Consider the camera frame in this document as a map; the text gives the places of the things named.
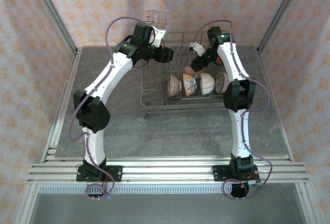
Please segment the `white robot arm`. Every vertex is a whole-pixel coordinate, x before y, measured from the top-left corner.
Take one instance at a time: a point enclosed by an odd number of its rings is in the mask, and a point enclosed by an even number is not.
[[[173,59],[174,51],[160,46],[161,40],[166,35],[167,32],[164,29],[157,29],[142,23],[136,24],[133,35],[120,42],[114,49],[113,67],[110,73],[112,61],[84,91],[77,90],[74,93],[76,109],[87,94],[92,92],[77,114],[79,124],[84,131],[86,147],[83,165],[78,169],[77,181],[100,181],[104,179],[105,175],[95,170],[93,165],[95,164],[105,171],[108,170],[103,150],[103,135],[110,120],[110,113],[105,104],[113,89],[137,61],[154,59],[157,62],[165,63]]]
[[[221,178],[223,179],[258,179],[259,176],[253,173],[257,171],[257,169],[253,164],[253,157],[250,153],[251,148],[248,128],[249,113],[247,112],[253,101],[256,83],[245,78],[249,77],[249,75],[244,70],[239,59],[234,38],[232,38],[232,44],[230,43],[229,33],[222,33],[220,27],[212,27],[207,31],[207,35],[209,47],[206,50],[197,43],[192,43],[190,45],[190,50],[194,50],[198,54],[192,61],[190,67],[194,72],[200,72],[207,67],[209,63],[216,61],[217,58],[220,57],[226,68],[230,82],[224,93],[224,104],[232,119],[232,160],[229,164],[230,172],[227,171],[226,167],[218,166],[220,171],[217,173],[222,174]]]

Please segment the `metal post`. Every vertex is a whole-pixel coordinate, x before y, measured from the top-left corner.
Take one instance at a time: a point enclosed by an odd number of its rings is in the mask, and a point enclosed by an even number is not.
[[[51,15],[52,19],[54,20],[57,28],[59,29],[60,33],[62,34],[68,48],[72,51],[73,54],[76,53],[77,48],[75,43],[73,42],[67,28],[64,25],[63,20],[61,19],[60,15],[58,14],[55,5],[51,0],[42,0],[45,8],[48,10],[49,14]]]
[[[261,39],[260,45],[257,47],[258,53],[262,54],[262,52],[265,50],[267,44],[269,43],[270,39],[274,35],[279,23],[281,22],[282,17],[289,9],[289,6],[293,0],[283,0],[281,5],[278,8],[278,11],[276,12],[276,15],[274,16],[272,22],[270,23],[265,35]]]

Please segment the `dish rack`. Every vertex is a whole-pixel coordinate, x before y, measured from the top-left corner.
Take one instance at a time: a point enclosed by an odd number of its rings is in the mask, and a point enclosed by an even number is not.
[[[195,32],[169,33],[163,46],[174,50],[173,60],[169,63],[150,61],[142,68],[141,81],[141,105],[145,115],[148,113],[182,112],[226,110],[223,103],[223,94],[217,94],[215,90],[208,95],[202,95],[200,80],[196,79],[196,92],[187,97],[183,86],[183,68],[189,66],[197,53],[189,50],[189,44],[193,40]],[[206,32],[199,34],[198,42],[205,48],[208,45]],[[226,72],[223,65],[209,64],[205,69],[213,78],[219,72]],[[182,82],[182,90],[175,97],[167,96],[168,76],[174,75]]]

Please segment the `wire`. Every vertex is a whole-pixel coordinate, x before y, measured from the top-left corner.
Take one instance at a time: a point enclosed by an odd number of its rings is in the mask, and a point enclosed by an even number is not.
[[[152,45],[155,42],[155,38],[156,38],[156,33],[155,33],[155,29],[153,27],[151,27],[153,29],[154,32],[154,39],[151,43],[149,43],[148,45]]]
[[[146,66],[148,63],[149,63],[149,59],[148,59],[148,61],[147,61],[144,65],[142,65],[142,66],[138,66],[138,67],[133,66],[133,68],[142,68],[142,67]]]
[[[215,23],[215,22],[228,22],[228,23],[230,23],[230,28],[229,28],[230,54],[231,54],[231,56],[232,56],[232,58],[233,58],[233,61],[234,61],[234,64],[235,64],[236,69],[238,70],[239,74],[240,74],[242,77],[244,77],[245,79],[247,79],[247,80],[249,80],[249,81],[251,81],[251,82],[254,82],[254,83],[258,84],[259,86],[261,86],[261,87],[264,89],[264,91],[266,92],[266,94],[267,94],[267,98],[268,98],[267,104],[264,106],[264,108],[259,109],[259,110],[245,110],[245,111],[242,113],[242,115],[241,115],[241,133],[242,133],[242,139],[243,139],[242,142],[243,142],[243,145],[245,146],[246,150],[249,151],[250,154],[252,154],[252,155],[255,156],[255,157],[258,157],[258,158],[261,159],[261,160],[266,161],[266,162],[269,163],[269,165],[270,165],[270,170],[269,170],[269,172],[268,172],[268,175],[267,175],[265,181],[263,182],[263,184],[261,185],[261,187],[258,189],[258,191],[256,191],[253,195],[251,195],[251,196],[247,196],[247,197],[243,197],[243,198],[235,198],[235,197],[233,197],[233,196],[231,196],[231,195],[228,195],[228,194],[225,193],[225,191],[224,191],[224,188],[225,188],[225,184],[226,184],[226,183],[228,183],[228,182],[230,182],[230,181],[236,181],[236,182],[239,182],[241,185],[244,185],[244,183],[243,183],[242,181],[240,181],[240,180],[237,181],[237,179],[227,179],[227,180],[224,181],[223,184],[222,184],[222,192],[224,193],[224,195],[225,195],[227,198],[230,198],[230,199],[233,199],[233,200],[244,200],[244,199],[252,198],[252,197],[256,196],[259,192],[261,192],[261,190],[263,189],[263,187],[265,186],[265,184],[266,184],[267,181],[269,180],[269,177],[270,177],[270,175],[271,175],[271,173],[272,173],[272,171],[273,171],[273,164],[272,164],[272,162],[271,162],[270,160],[268,160],[268,159],[266,159],[266,158],[264,158],[264,157],[262,157],[262,156],[259,156],[259,155],[255,154],[255,153],[253,153],[253,152],[249,149],[249,147],[246,145],[246,140],[245,140],[245,135],[244,135],[244,115],[245,115],[247,112],[257,112],[257,113],[259,113],[259,112],[263,112],[263,111],[265,111],[265,110],[268,108],[269,104],[270,104],[270,93],[269,93],[268,89],[267,89],[267,88],[266,88],[261,82],[259,82],[259,81],[257,81],[257,80],[254,80],[254,79],[252,79],[252,78],[250,78],[250,77],[245,76],[245,75],[243,74],[243,72],[241,71],[241,69],[239,68],[239,66],[238,66],[238,64],[237,64],[237,61],[236,61],[236,58],[235,58],[234,47],[233,47],[233,37],[232,37],[233,23],[232,23],[230,20],[216,20],[216,21],[211,21],[211,22],[206,23],[206,24],[203,25],[203,26],[199,29],[199,31],[196,33],[196,35],[195,35],[195,37],[194,37],[194,40],[193,40],[193,43],[195,43],[198,33],[201,32],[202,29],[203,29],[204,27],[206,27],[207,25],[209,25],[209,24],[211,24],[211,23]]]
[[[238,182],[238,183],[240,183],[240,185],[242,185],[243,186],[243,188],[244,188],[244,190],[245,190],[245,193],[246,194],[248,194],[248,189],[246,188],[246,185],[245,184],[241,184],[242,183],[242,181],[240,181],[240,180],[238,180],[238,179],[227,179],[226,181],[232,181],[232,182]]]
[[[123,41],[127,41],[132,37],[132,35],[127,35],[125,39],[123,39]]]
[[[219,64],[218,62],[215,62],[215,61],[213,61],[213,63],[215,64],[215,65],[217,65],[217,66],[222,66],[221,64]]]
[[[117,22],[117,21],[119,21],[119,20],[122,20],[122,19],[132,19],[132,20],[136,20],[136,21],[138,21],[138,22],[141,22],[141,23],[145,24],[143,21],[141,21],[141,20],[139,20],[139,19],[136,19],[136,18],[133,18],[133,17],[130,17],[130,16],[122,16],[122,17],[119,17],[119,18],[113,20],[113,21],[108,25],[107,30],[106,30],[106,33],[105,33],[105,43],[106,43],[107,48],[108,48],[108,50],[109,50],[109,52],[110,52],[110,62],[111,62],[111,64],[110,64],[110,68],[109,68],[108,72],[105,74],[105,76],[99,81],[99,83],[95,85],[95,87],[94,87],[94,88],[93,88],[93,89],[92,89],[92,90],[86,95],[86,97],[85,97],[85,98],[81,101],[81,103],[77,106],[76,110],[74,111],[74,113],[73,113],[73,115],[72,115],[72,117],[71,117],[71,122],[70,122],[70,126],[69,126],[69,139],[70,139],[71,141],[77,141],[78,139],[80,139],[82,136],[85,135],[85,136],[86,136],[85,150],[86,150],[86,152],[87,152],[87,155],[88,155],[90,161],[92,162],[92,165],[93,165],[94,167],[96,167],[99,171],[103,172],[105,175],[107,175],[107,176],[112,180],[112,187],[110,188],[109,191],[106,191],[106,189],[105,189],[101,184],[98,184],[98,183],[92,183],[92,184],[87,185],[87,186],[86,186],[86,189],[85,189],[85,195],[86,195],[86,197],[88,197],[88,198],[90,198],[90,199],[92,199],[92,200],[94,199],[94,197],[91,197],[91,196],[88,195],[88,188],[90,188],[90,187],[93,186],[93,185],[97,185],[97,186],[99,186],[101,189],[103,189],[104,194],[101,195],[101,196],[98,196],[98,197],[97,197],[98,200],[101,200],[102,198],[107,197],[107,196],[112,192],[112,190],[113,190],[113,188],[114,188],[114,178],[113,178],[113,176],[112,176],[109,172],[107,172],[107,171],[101,169],[101,168],[100,168],[100,167],[94,162],[94,160],[93,160],[93,158],[92,158],[92,156],[91,156],[90,150],[89,150],[89,132],[88,132],[88,129],[86,129],[87,132],[83,132],[83,133],[81,133],[78,137],[76,137],[76,138],[72,138],[72,127],[73,127],[74,120],[76,119],[77,113],[79,112],[79,110],[81,109],[81,107],[82,107],[82,106],[84,105],[84,103],[88,100],[88,98],[89,98],[89,97],[90,97],[90,96],[91,96],[91,95],[97,90],[97,88],[98,88],[98,87],[104,82],[104,80],[110,75],[110,73],[111,73],[111,71],[112,71],[112,69],[113,69],[113,65],[114,65],[113,53],[114,53],[114,51],[113,51],[113,49],[112,49],[112,48],[110,47],[110,45],[109,45],[109,42],[108,42],[108,35],[109,35],[110,27],[111,27],[115,22]]]

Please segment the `white bowl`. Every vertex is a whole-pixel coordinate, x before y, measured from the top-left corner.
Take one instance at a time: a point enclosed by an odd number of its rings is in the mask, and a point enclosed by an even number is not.
[[[185,92],[187,97],[195,93],[197,84],[196,84],[196,79],[188,74],[183,74],[184,78],[184,86],[185,86]]]
[[[174,97],[181,91],[181,88],[182,83],[179,81],[179,79],[176,76],[169,75],[167,81],[167,96]]]
[[[227,73],[219,72],[216,77],[216,92],[218,94],[224,93],[229,86],[229,78]]]
[[[215,87],[214,78],[208,73],[201,73],[200,78],[202,95],[211,93]]]

